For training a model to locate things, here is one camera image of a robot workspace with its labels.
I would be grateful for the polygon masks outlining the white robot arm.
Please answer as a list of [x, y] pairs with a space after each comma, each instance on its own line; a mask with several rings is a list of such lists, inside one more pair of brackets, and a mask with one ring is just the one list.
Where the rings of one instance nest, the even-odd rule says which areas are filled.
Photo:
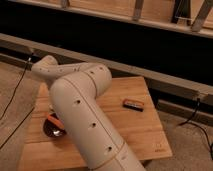
[[50, 102], [90, 171], [146, 171], [96, 103], [112, 75], [101, 63], [60, 65], [47, 55], [31, 70], [48, 86]]

